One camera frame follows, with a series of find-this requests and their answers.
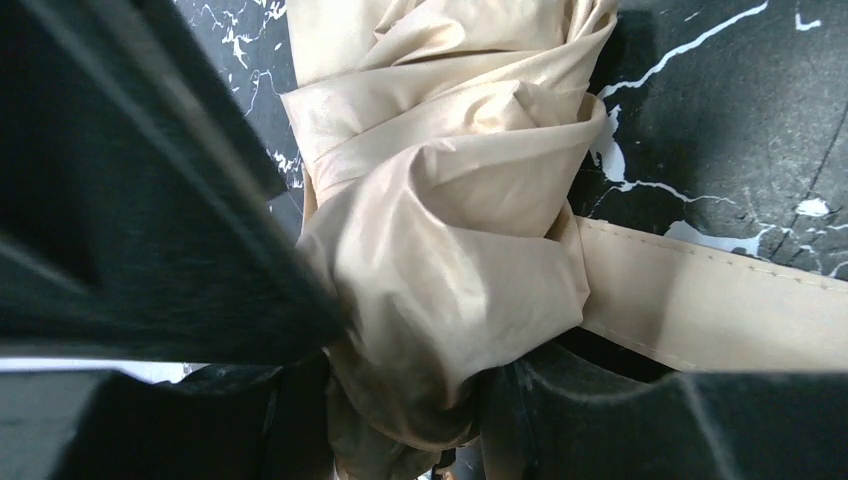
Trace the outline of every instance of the fabric fold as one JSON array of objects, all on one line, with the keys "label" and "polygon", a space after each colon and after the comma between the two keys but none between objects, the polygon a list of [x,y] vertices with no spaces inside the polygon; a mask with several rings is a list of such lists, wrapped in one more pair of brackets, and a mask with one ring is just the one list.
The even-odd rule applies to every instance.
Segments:
[{"label": "fabric fold", "polygon": [[[340,3],[289,1],[298,249],[356,325],[327,349],[339,465],[411,478],[476,436],[477,373],[582,321],[566,195],[606,118],[586,88],[615,2]],[[344,14],[367,20],[350,48],[307,42]]]},{"label": "fabric fold", "polygon": [[616,12],[288,1],[297,248],[356,326],[327,348],[349,478],[409,480],[473,440],[476,375],[581,324],[680,369],[848,368],[842,282],[572,214]]}]

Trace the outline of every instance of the black surface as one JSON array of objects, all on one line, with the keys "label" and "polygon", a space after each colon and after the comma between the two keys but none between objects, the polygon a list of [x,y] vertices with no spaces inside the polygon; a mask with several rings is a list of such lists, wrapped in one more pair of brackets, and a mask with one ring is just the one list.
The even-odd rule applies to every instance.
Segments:
[{"label": "black surface", "polygon": [[305,358],[342,317],[265,211],[283,185],[173,5],[129,5],[0,7],[0,354]]},{"label": "black surface", "polygon": [[643,384],[556,343],[492,372],[486,478],[848,477],[848,375],[675,373]]},{"label": "black surface", "polygon": [[582,328],[572,328],[555,340],[593,365],[640,382],[656,382],[673,369]]},{"label": "black surface", "polygon": [[[282,2],[176,4],[300,202],[297,147],[277,96],[295,88]],[[592,81],[595,92],[639,80],[675,48],[703,41],[669,56],[640,88],[605,98],[608,110],[620,108],[614,138],[626,157],[624,178],[664,187],[621,192],[613,188],[621,182],[610,182],[587,159],[570,196],[575,211],[660,235],[685,221],[691,230],[677,225],[684,240],[848,279],[848,4],[620,5],[618,28]],[[799,31],[796,14],[802,24],[821,25]],[[701,196],[716,198],[694,200]],[[829,214],[796,214],[800,202],[816,199]],[[300,214],[288,195],[272,206],[279,222],[296,229]]]},{"label": "black surface", "polygon": [[330,480],[326,379],[322,356],[286,369],[209,366],[177,385],[3,374],[0,478]]},{"label": "black surface", "polygon": [[454,480],[485,480],[486,472],[483,469],[483,451],[480,441],[472,445],[457,449],[456,463],[450,469]]}]

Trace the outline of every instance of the beige fabric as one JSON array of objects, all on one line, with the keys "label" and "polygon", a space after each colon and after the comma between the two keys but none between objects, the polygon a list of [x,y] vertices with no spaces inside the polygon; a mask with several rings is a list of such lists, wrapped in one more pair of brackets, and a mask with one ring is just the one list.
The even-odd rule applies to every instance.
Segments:
[{"label": "beige fabric", "polygon": [[848,369],[848,284],[579,219],[583,327],[679,370]]},{"label": "beige fabric", "polygon": [[584,315],[675,367],[848,366],[839,282],[572,216],[615,9],[289,0],[298,248],[356,324],[328,349],[329,434],[351,477],[409,479],[472,439],[474,375]]}]

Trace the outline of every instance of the nylon fabric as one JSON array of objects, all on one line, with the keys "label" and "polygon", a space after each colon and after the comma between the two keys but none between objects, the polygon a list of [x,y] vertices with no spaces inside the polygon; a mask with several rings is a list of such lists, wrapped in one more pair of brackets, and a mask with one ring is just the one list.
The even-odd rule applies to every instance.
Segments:
[{"label": "nylon fabric", "polygon": [[343,476],[416,477],[476,437],[479,372],[581,324],[680,369],[848,368],[843,282],[572,214],[616,9],[288,1],[298,249],[356,325],[327,348]]}]

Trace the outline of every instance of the white marble vein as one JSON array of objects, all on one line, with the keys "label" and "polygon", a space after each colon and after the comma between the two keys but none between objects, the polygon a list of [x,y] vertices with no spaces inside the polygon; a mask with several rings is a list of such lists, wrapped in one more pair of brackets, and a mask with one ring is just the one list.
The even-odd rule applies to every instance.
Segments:
[{"label": "white marble vein", "polygon": [[689,43],[684,43],[683,45],[680,45],[679,47],[676,47],[676,48],[669,50],[668,53],[663,55],[663,57],[660,59],[659,63],[657,63],[656,65],[651,67],[647,72],[645,72],[645,74],[642,75],[642,78],[640,78],[639,80],[624,81],[624,82],[616,83],[614,85],[607,85],[606,87],[604,87],[603,90],[601,90],[601,93],[598,96],[603,99],[603,98],[607,98],[607,97],[615,94],[615,92],[617,92],[618,90],[620,90],[622,88],[639,88],[639,87],[641,87],[642,85],[645,84],[645,82],[648,81],[649,78],[651,78],[653,75],[656,75],[657,73],[661,72],[662,69],[665,68],[666,65],[668,65],[668,62],[672,58],[674,58],[678,55],[683,55],[684,53],[686,53],[690,50],[694,50],[694,49],[700,47],[710,37],[720,33],[722,30],[730,27],[731,25],[735,24],[739,20],[742,20],[743,18],[751,17],[751,16],[754,16],[754,15],[759,15],[760,13],[764,12],[766,10],[766,8],[768,8],[768,5],[769,5],[769,0],[766,0],[765,2],[763,2],[759,6],[751,8],[749,10],[745,10],[744,12],[742,12],[740,14],[737,14],[737,15],[734,15],[733,17],[730,17],[729,19],[725,20],[724,22],[722,22],[722,23],[716,25],[715,27],[707,30],[706,32],[698,35],[698,38],[696,38],[695,40],[693,40]]},{"label": "white marble vein", "polygon": [[801,14],[795,13],[795,30],[798,30],[799,32],[807,32],[819,27],[821,27],[821,20],[813,20],[810,23],[804,23],[801,20]]},{"label": "white marble vein", "polygon": [[[638,80],[621,81],[613,85],[607,85],[601,90],[599,97],[602,99],[608,98],[623,88],[640,88],[644,86],[649,78],[651,78],[653,75],[660,73],[674,57],[690,52],[695,48],[703,45],[711,37],[735,25],[737,22],[744,18],[759,15],[760,13],[764,12],[768,8],[768,6],[769,1],[766,0],[765,2],[761,3],[756,7],[750,8],[730,17],[724,22],[721,22],[713,28],[710,28],[706,32],[702,33],[697,38],[695,38],[695,40],[668,51],[665,55],[663,55],[663,57],[656,65],[648,69],[648,71],[646,71],[645,74],[642,75],[642,77]],[[700,12],[696,12],[690,15],[689,17],[684,19],[684,22],[692,20],[699,14]],[[800,15],[796,15],[796,29],[806,31],[811,28],[821,26],[821,23],[817,22],[818,21],[811,22],[809,24],[804,24],[800,20]],[[607,122],[604,125],[603,130],[589,149],[590,155],[595,165],[601,167],[601,170],[604,176],[606,177],[607,181],[615,184],[610,187],[603,195],[601,195],[601,197],[593,206],[592,211],[589,213],[589,216],[592,216],[595,209],[598,208],[598,206],[604,201],[607,194],[609,194],[610,192],[619,191],[622,193],[626,193],[637,187],[662,189],[671,193],[677,199],[686,203],[708,200],[716,202],[726,202],[732,205],[737,205],[736,202],[731,200],[730,198],[715,195],[701,195],[697,197],[690,197],[682,194],[681,192],[678,192],[674,187],[661,182],[647,182],[642,180],[628,181],[625,175],[627,170],[626,158],[621,150],[620,145],[615,140],[615,134],[618,131],[620,125],[619,118],[621,114],[621,105],[615,105],[609,111]],[[814,238],[816,238],[822,235],[826,235],[830,232],[848,229],[848,224],[816,228],[811,227],[805,231],[806,235],[802,236],[797,234],[791,228],[760,221],[760,219],[754,212],[753,207],[750,206],[750,203],[751,202],[749,199],[749,207],[747,209],[747,213],[749,213],[751,217],[755,219],[756,224],[760,227],[760,231],[752,237],[731,238],[707,235],[698,231],[695,227],[688,224],[685,220],[674,222],[668,229],[668,231],[665,233],[665,235],[670,238],[675,238],[689,243],[703,245],[728,252],[743,252],[747,255],[760,258],[762,260],[768,260],[759,256],[759,250],[762,245],[763,237],[769,232],[780,232],[786,235],[788,238],[792,239],[792,241],[797,245],[797,249],[799,252],[803,252],[803,254],[809,255],[812,258],[812,260],[818,267],[817,273],[825,274],[824,268],[822,266],[822,255],[816,250],[816,248],[814,248],[810,244],[810,242],[805,243],[805,240],[810,239],[810,234],[812,234]],[[831,212],[831,210],[824,200],[816,198],[805,200],[799,203],[795,208],[795,212],[798,215],[805,216],[811,219],[820,219],[822,217],[827,216]],[[826,274],[828,276],[835,277],[839,272],[840,268],[845,267],[846,265],[848,265],[848,261],[836,265],[831,269],[830,272]]]},{"label": "white marble vein", "polygon": [[795,207],[795,213],[806,217],[821,218],[830,213],[827,202],[821,198],[804,200]]},{"label": "white marble vein", "polygon": [[277,150],[274,150],[274,153],[268,152],[268,156],[274,159],[277,162],[277,171],[283,174],[288,174],[290,172],[294,172],[299,167],[299,162],[296,158],[288,159],[285,155],[280,153]]},{"label": "white marble vein", "polygon": [[271,74],[270,70],[265,70],[260,72],[259,70],[254,70],[253,73],[250,74],[250,83],[253,84],[253,96],[250,97],[250,106],[247,107],[247,110],[244,112],[244,116],[250,115],[250,112],[253,111],[253,107],[256,105],[256,96],[259,95],[259,83],[263,78],[267,78],[268,83],[271,84],[271,91],[274,92],[274,95],[280,96],[281,93],[277,91],[277,88],[274,86],[274,75]]},{"label": "white marble vein", "polygon": [[[244,51],[243,45],[258,40],[267,28],[268,23],[283,18],[287,11],[285,3],[279,0],[272,1],[270,6],[267,5],[266,0],[254,0],[254,2],[257,5],[262,6],[263,8],[268,8],[263,14],[264,18],[262,20],[262,26],[254,35],[236,32],[236,28],[239,25],[239,17],[247,9],[247,2],[245,2],[242,7],[235,12],[231,10],[222,10],[220,12],[220,15],[222,17],[227,17],[229,19],[229,25],[224,25],[222,21],[218,20],[218,16],[215,15],[214,10],[212,9],[212,7],[209,6],[209,4],[204,4],[188,19],[188,22],[190,25],[197,27],[200,24],[200,20],[205,15],[208,14],[210,17],[212,17],[212,30],[215,30],[216,28],[222,28],[226,31],[224,37],[221,38],[221,43],[232,44],[233,56],[236,57],[242,67],[244,67],[245,69],[249,69],[249,57],[247,55],[247,52]],[[279,49],[280,46],[282,46],[282,44],[278,44],[274,50]]]}]

